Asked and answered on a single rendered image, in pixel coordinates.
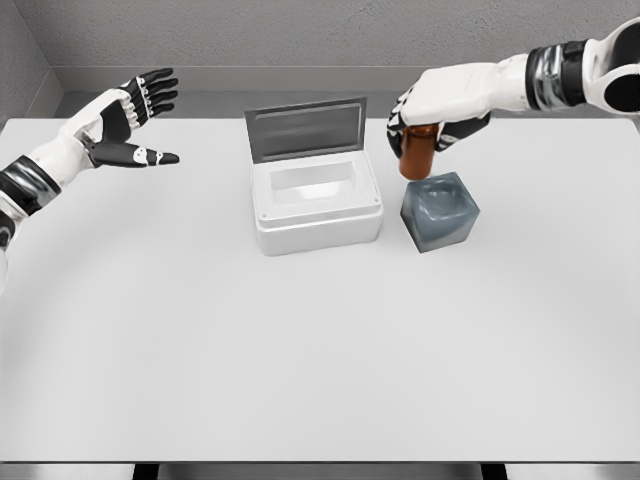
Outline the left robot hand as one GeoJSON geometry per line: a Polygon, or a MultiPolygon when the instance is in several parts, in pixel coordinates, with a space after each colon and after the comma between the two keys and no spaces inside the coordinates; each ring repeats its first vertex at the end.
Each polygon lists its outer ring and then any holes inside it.
{"type": "Polygon", "coordinates": [[[80,142],[94,167],[145,168],[172,165],[178,155],[131,144],[134,131],[174,109],[178,79],[171,68],[153,70],[110,88],[61,127],[60,133],[80,142]]]}

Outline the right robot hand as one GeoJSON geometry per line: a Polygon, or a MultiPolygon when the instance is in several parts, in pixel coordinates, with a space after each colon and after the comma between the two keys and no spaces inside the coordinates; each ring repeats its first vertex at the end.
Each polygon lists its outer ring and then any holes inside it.
{"type": "Polygon", "coordinates": [[[482,62],[425,70],[389,113],[387,140],[395,156],[402,156],[403,131],[408,127],[438,126],[437,152],[486,127],[497,67],[482,62]]]}

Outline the brown cylindrical bottle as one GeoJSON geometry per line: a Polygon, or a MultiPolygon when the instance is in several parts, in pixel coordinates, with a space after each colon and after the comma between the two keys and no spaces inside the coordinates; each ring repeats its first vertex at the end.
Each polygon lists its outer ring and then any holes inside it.
{"type": "Polygon", "coordinates": [[[410,181],[427,178],[431,172],[439,126],[408,126],[401,133],[399,171],[410,181]]]}

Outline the grey cube holder block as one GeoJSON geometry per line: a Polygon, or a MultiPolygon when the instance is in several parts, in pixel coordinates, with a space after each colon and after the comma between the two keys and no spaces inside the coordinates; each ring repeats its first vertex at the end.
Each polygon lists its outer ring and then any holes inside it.
{"type": "Polygon", "coordinates": [[[480,208],[456,172],[408,183],[400,216],[420,253],[464,242],[480,208]]]}

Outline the grey hinged box lid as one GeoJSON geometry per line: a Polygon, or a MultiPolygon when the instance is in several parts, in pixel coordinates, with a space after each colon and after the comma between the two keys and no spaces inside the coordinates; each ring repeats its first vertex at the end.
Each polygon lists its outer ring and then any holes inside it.
{"type": "Polygon", "coordinates": [[[366,113],[365,97],[248,110],[244,117],[252,163],[361,150],[366,113]]]}

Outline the white open box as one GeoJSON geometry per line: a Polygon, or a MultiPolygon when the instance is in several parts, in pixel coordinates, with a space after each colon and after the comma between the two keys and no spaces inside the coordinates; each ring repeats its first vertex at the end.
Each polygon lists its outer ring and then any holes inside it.
{"type": "Polygon", "coordinates": [[[384,208],[361,150],[256,164],[251,182],[258,243],[267,256],[379,236],[384,208]]]}

